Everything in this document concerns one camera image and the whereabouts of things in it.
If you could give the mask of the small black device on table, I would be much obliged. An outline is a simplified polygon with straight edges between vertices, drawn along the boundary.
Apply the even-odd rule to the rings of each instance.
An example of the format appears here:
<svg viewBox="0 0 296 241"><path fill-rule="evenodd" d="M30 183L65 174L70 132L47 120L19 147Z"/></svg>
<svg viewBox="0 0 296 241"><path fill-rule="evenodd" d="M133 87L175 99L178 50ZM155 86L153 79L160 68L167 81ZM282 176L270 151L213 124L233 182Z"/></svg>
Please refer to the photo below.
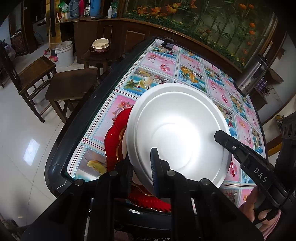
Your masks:
<svg viewBox="0 0 296 241"><path fill-rule="evenodd" d="M166 37L164 39L164 41L161 43L161 46L168 49L168 50L172 50L175 44L175 40Z"/></svg>

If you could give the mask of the dark wooden stool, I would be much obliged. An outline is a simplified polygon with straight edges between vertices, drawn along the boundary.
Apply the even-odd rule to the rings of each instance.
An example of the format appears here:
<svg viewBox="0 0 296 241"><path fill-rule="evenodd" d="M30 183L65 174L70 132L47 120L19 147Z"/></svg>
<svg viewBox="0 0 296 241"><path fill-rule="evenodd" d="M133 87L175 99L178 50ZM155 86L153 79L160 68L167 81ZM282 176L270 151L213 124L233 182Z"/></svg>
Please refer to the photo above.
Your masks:
<svg viewBox="0 0 296 241"><path fill-rule="evenodd" d="M46 92L54 111L63 123L67 121L67 110L74 111L73 104L93 90L97 82L97 68L77 69L56 73Z"/></svg>

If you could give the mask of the blue container on counter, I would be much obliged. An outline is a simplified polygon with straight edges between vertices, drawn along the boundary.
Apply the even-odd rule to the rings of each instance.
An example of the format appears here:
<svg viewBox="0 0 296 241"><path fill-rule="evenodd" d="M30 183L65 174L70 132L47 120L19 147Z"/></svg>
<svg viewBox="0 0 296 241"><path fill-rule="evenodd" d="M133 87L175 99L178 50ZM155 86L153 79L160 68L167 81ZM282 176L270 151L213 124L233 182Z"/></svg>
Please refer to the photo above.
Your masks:
<svg viewBox="0 0 296 241"><path fill-rule="evenodd" d="M101 0L90 1L90 16L97 17L100 15Z"/></svg>

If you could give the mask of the stainless steel thermos kettle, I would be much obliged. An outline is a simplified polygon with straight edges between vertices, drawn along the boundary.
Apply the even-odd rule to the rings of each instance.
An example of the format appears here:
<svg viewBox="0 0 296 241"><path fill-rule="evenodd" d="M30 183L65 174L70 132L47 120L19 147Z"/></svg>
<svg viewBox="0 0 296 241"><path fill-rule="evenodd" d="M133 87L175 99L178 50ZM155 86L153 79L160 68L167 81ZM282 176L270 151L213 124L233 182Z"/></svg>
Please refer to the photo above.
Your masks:
<svg viewBox="0 0 296 241"><path fill-rule="evenodd" d="M237 91L242 96L246 97L265 75L267 68L268 61L264 56L258 54L252 58L250 63L234 82Z"/></svg>

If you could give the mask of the wooden chair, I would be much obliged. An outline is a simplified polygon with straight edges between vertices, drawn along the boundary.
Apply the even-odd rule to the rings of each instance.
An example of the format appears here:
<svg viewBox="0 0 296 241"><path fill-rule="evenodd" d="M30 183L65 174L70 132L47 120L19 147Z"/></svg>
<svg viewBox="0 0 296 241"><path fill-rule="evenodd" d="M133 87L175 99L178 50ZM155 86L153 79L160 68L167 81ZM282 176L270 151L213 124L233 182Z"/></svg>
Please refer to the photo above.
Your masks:
<svg viewBox="0 0 296 241"><path fill-rule="evenodd" d="M36 117L41 122L44 122L42 115L48 110L50 105L38 112L34 98L51 83L53 76L57 73L55 63L46 56L41 56L23 71L17 73L8 53L3 44L1 44L1 64L16 87L18 94L24 99Z"/></svg>

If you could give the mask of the colourful pink patterned tablecloth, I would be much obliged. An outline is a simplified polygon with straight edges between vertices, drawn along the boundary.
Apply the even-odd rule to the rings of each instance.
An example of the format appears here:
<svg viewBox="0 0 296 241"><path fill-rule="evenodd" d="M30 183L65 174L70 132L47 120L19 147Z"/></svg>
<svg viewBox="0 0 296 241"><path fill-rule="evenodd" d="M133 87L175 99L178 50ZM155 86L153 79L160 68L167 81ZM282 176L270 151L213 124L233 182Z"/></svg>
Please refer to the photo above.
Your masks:
<svg viewBox="0 0 296 241"><path fill-rule="evenodd" d="M114 119L123 110L132 109L147 90L164 83L185 84L204 93L223 114L231 136L265 155L262 130L250 97L241 96L234 80L213 64L179 46L167 50L156 39L97 107L67 164L67 174L92 181L108 171L104 140Z"/></svg>

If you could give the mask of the white plastic bucket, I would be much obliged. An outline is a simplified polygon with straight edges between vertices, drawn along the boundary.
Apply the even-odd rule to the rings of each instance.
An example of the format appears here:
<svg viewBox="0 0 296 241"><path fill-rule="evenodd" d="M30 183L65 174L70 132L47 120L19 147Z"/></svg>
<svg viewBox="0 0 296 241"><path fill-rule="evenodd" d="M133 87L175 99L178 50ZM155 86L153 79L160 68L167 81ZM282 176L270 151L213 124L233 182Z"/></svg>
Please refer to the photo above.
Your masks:
<svg viewBox="0 0 296 241"><path fill-rule="evenodd" d="M71 40L56 45L55 53L61 68L74 63L73 42Z"/></svg>

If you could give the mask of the flower mural panel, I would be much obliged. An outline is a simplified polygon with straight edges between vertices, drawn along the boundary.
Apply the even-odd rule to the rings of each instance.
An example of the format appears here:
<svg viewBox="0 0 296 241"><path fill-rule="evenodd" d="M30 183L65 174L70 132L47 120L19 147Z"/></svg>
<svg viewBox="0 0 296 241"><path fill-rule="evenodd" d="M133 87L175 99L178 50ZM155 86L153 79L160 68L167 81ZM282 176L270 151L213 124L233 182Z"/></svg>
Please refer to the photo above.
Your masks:
<svg viewBox="0 0 296 241"><path fill-rule="evenodd" d="M126 1L123 16L183 33L244 69L264 43L275 14L265 1Z"/></svg>

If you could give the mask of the large red scalloped plate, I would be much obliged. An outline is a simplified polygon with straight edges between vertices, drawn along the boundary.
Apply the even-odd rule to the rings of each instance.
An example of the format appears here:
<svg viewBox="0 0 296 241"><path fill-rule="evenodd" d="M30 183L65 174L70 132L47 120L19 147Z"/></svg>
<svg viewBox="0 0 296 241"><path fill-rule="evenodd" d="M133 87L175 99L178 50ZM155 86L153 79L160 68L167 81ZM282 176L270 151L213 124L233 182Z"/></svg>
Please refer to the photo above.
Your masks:
<svg viewBox="0 0 296 241"><path fill-rule="evenodd" d="M108 171L115 169L116 164L124 159L122 147L125 144L123 136L127 127L128 118L130 116L131 108L120 112L114 119L112 127L108 130L105 140L104 148L106 154L106 166ZM131 188L127 198L132 204L149 208L161 212L170 212L171 205L154 197L144 188L143 185L132 181Z"/></svg>

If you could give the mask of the stacked bowls on side table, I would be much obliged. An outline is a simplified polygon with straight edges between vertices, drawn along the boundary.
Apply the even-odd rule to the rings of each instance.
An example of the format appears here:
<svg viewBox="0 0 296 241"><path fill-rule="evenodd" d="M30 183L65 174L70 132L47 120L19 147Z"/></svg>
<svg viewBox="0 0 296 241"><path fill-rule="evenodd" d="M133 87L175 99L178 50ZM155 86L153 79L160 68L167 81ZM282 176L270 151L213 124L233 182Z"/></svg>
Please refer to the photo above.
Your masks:
<svg viewBox="0 0 296 241"><path fill-rule="evenodd" d="M109 40L106 38L100 38L93 41L91 47L95 52L104 52L109 47Z"/></svg>

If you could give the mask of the white foam bowl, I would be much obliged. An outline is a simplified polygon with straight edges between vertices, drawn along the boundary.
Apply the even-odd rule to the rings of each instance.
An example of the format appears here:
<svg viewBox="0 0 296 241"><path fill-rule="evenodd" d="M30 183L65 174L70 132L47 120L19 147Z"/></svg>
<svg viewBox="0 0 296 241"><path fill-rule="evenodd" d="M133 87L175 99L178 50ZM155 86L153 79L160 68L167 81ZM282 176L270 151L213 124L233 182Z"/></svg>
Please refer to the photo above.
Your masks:
<svg viewBox="0 0 296 241"><path fill-rule="evenodd" d="M209 179L220 187L231 153L215 141L215 132L229 133L227 122L205 94L180 83L166 83L143 93L130 112L127 154L140 183L153 193L151 149L187 179Z"/></svg>

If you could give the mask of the small dark side table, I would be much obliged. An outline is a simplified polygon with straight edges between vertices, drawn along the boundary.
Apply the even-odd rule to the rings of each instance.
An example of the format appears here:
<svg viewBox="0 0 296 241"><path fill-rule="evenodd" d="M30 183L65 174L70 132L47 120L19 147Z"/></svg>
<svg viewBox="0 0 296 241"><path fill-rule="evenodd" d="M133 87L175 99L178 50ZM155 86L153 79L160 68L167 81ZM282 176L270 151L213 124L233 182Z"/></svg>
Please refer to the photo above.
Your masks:
<svg viewBox="0 0 296 241"><path fill-rule="evenodd" d="M89 68L90 65L97 68L97 77L101 76L101 69L105 72L115 61L115 58L113 51L109 47L103 52L96 52L90 47L81 57L85 69Z"/></svg>

